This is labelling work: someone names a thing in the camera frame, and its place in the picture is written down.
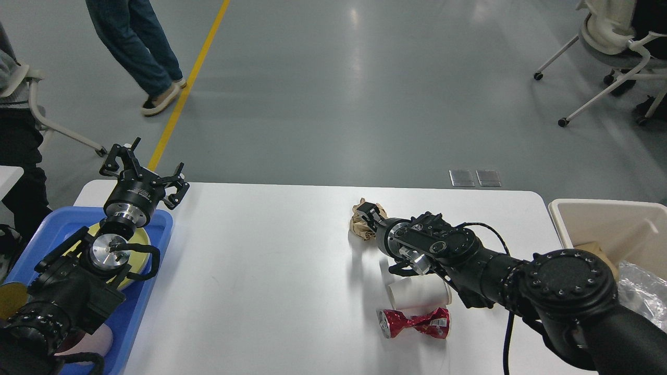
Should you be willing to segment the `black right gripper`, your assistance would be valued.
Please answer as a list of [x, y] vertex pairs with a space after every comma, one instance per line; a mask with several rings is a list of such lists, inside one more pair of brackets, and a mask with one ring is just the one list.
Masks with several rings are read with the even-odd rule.
[[410, 226], [410, 221], [401, 218], [388, 218], [385, 209], [372, 202], [360, 202], [356, 209], [358, 216], [369, 230], [376, 234], [376, 244], [382, 254], [388, 257], [403, 257], [402, 244], [395, 240], [396, 232]]

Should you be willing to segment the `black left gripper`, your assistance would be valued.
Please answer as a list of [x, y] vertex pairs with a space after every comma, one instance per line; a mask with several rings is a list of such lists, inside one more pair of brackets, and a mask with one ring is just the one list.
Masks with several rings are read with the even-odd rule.
[[167, 209], [174, 210], [190, 188], [182, 173], [184, 163], [179, 163], [171, 176], [160, 177], [159, 187], [141, 181], [141, 166], [135, 156], [140, 142], [137, 137], [131, 144], [115, 143], [98, 171], [101, 176], [119, 181], [103, 205], [106, 215], [103, 230], [142, 228], [150, 223], [160, 201]]

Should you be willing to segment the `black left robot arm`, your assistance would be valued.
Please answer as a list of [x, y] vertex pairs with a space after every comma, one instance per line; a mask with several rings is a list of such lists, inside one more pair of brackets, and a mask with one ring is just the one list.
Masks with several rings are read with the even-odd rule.
[[131, 238], [150, 223], [160, 202], [175, 209], [190, 187], [183, 163], [165, 177], [142, 167], [135, 156], [139, 142], [115, 144], [100, 168], [117, 182], [97, 232], [83, 226], [64, 239], [35, 265], [29, 285], [2, 285], [2, 374], [58, 374], [82, 361], [93, 364], [91, 374], [103, 372], [100, 354], [57, 351], [70, 335], [94, 334], [126, 301], [124, 280], [157, 275], [160, 250]]

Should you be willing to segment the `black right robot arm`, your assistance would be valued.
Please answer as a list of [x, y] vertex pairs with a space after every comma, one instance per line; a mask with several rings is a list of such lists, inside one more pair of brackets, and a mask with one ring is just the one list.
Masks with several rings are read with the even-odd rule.
[[393, 258], [398, 276], [436, 274], [467, 308], [499, 304], [509, 311], [503, 345], [508, 373], [514, 317], [543, 337], [565, 363], [599, 374], [665, 374], [665, 332], [622, 306], [619, 287], [602, 258], [579, 249], [516, 259], [487, 249], [469, 223], [453, 226], [440, 214], [386, 218], [376, 204], [355, 212]]

